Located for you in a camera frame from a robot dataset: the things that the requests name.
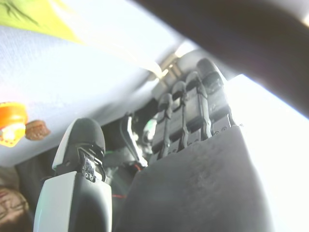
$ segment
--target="red wire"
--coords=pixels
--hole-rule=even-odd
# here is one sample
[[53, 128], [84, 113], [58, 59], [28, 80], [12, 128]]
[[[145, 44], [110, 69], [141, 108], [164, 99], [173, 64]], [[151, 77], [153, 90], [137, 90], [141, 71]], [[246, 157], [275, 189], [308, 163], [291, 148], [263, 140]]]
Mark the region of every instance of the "red wire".
[[141, 171], [141, 168], [137, 164], [134, 164], [134, 167], [136, 167], [137, 170]]
[[125, 195], [112, 195], [112, 197], [115, 197], [115, 198], [126, 198]]

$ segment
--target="walnut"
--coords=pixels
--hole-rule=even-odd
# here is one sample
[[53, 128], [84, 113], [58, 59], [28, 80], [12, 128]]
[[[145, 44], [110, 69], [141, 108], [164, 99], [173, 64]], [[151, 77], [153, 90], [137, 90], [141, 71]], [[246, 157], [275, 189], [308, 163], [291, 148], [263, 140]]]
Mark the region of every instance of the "walnut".
[[35, 120], [26, 124], [26, 138], [32, 141], [44, 139], [50, 134], [44, 121]]

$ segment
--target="orange toy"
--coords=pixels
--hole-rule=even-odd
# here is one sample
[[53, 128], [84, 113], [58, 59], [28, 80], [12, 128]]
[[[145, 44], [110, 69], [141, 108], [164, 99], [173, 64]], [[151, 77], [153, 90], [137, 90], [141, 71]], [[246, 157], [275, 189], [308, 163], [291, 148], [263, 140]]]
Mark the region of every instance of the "orange toy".
[[26, 107], [17, 102], [0, 103], [0, 145], [13, 147], [25, 135]]

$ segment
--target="brown nut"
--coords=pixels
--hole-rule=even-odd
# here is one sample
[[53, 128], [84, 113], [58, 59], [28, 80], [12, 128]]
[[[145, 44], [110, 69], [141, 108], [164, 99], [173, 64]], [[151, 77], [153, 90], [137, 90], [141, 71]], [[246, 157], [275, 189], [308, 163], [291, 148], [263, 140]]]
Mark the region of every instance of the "brown nut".
[[26, 138], [32, 141], [44, 139], [50, 134], [44, 121], [35, 120], [26, 124]]

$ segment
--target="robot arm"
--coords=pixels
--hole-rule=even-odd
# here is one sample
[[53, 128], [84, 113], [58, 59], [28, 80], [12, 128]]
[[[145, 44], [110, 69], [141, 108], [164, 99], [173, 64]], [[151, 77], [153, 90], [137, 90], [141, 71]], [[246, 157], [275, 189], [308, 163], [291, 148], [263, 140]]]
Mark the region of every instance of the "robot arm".
[[95, 121], [82, 118], [67, 129], [45, 181], [34, 221], [35, 232], [110, 232], [112, 192], [102, 160], [105, 141]]

